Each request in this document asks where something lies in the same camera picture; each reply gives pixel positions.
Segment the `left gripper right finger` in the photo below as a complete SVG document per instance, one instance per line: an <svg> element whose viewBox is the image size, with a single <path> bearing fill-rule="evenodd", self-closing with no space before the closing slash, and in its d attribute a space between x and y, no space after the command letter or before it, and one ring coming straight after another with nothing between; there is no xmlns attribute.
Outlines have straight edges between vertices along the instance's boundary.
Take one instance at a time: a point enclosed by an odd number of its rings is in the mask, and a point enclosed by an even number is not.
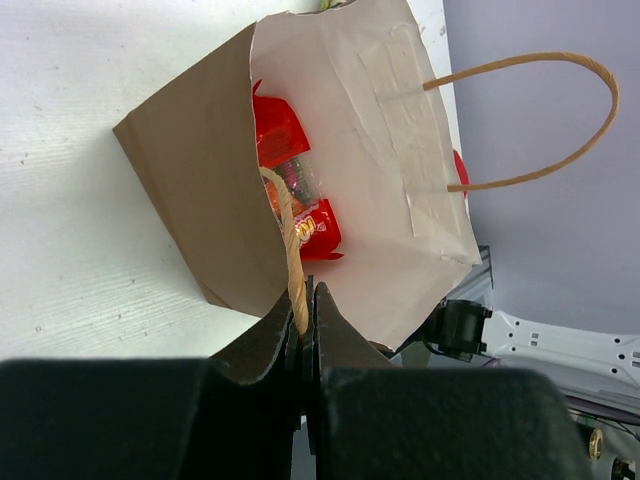
<svg viewBox="0 0 640 480"><path fill-rule="evenodd" d="M522 369L402 368L312 297L310 443L320 479L588 479L566 402Z"/></svg>

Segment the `green snack packet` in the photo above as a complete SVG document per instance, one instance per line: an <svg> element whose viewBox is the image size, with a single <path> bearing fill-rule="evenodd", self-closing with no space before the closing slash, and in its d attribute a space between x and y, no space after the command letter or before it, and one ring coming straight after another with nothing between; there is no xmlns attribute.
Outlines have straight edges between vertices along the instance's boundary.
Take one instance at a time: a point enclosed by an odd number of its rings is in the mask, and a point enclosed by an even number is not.
<svg viewBox="0 0 640 480"><path fill-rule="evenodd" d="M333 8L339 8L345 4L348 4L350 0L321 0L320 10L326 11Z"/></svg>

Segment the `red gummy candy packet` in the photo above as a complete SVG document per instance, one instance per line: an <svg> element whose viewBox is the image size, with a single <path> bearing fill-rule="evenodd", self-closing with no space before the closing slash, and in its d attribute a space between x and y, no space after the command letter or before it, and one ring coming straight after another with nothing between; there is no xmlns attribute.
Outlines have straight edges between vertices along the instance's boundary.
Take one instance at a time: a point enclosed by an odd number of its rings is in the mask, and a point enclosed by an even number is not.
<svg viewBox="0 0 640 480"><path fill-rule="evenodd" d="M277 174L291 195L301 259L338 260L343 257L338 251L340 227L313 177L308 162L311 145L302 123L286 100L258 94L259 86L255 83L252 91L258 162Z"/></svg>

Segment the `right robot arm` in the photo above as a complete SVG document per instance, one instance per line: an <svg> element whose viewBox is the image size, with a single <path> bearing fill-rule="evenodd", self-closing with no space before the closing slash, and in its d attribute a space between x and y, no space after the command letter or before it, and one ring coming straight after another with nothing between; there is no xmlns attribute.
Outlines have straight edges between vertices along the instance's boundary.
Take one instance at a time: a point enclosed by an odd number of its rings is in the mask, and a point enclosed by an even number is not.
<svg viewBox="0 0 640 480"><path fill-rule="evenodd" d="M524 320L444 300L419 330L435 354L490 367L536 369L565 397L597 479L639 476L639 338Z"/></svg>

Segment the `large red snack packet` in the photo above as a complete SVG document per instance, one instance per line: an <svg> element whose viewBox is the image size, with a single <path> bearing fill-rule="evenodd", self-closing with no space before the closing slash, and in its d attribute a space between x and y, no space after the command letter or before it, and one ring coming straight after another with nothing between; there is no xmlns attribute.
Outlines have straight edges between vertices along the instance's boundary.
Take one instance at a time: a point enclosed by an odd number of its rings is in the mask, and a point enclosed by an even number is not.
<svg viewBox="0 0 640 480"><path fill-rule="evenodd" d="M464 186L468 185L470 183L468 171L462 156L457 150L453 150L453 158L460 184Z"/></svg>

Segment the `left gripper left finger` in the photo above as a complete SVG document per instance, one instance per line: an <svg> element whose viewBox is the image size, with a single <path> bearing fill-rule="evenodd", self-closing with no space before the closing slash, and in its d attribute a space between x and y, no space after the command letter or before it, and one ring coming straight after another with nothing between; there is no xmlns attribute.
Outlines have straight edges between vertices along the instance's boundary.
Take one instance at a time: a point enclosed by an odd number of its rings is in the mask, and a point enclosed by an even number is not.
<svg viewBox="0 0 640 480"><path fill-rule="evenodd" d="M1 365L5 479L286 479L291 304L209 358L19 359Z"/></svg>

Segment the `brown paper bag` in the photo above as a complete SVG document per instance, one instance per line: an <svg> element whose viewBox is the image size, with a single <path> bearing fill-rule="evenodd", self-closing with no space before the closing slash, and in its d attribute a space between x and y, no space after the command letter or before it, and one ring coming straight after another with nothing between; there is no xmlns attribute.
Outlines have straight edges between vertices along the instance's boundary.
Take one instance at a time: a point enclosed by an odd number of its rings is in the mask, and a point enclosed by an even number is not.
<svg viewBox="0 0 640 480"><path fill-rule="evenodd" d="M264 315L286 257L258 160L254 95L287 101L342 233L325 282L368 340L399 347L480 256L446 111L404 1L353 1L247 26L114 134L205 299Z"/></svg>

